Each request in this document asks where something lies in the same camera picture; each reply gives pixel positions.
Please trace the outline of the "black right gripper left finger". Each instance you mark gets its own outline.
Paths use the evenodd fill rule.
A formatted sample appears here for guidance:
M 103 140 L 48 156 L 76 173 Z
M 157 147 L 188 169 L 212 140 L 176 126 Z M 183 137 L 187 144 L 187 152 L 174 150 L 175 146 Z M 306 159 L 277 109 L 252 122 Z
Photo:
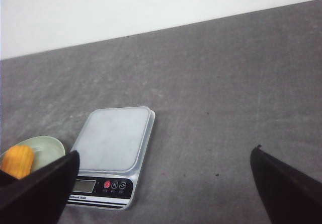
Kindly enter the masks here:
M 79 153 L 72 151 L 1 187 L 1 223 L 58 223 L 73 190 Z

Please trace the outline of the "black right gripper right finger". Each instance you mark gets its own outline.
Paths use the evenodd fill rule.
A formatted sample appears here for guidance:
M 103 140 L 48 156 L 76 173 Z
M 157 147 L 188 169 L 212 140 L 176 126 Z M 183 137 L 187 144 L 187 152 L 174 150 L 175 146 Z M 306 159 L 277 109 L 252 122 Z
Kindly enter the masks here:
M 321 182 L 259 147 L 251 151 L 250 165 L 271 223 L 321 223 Z

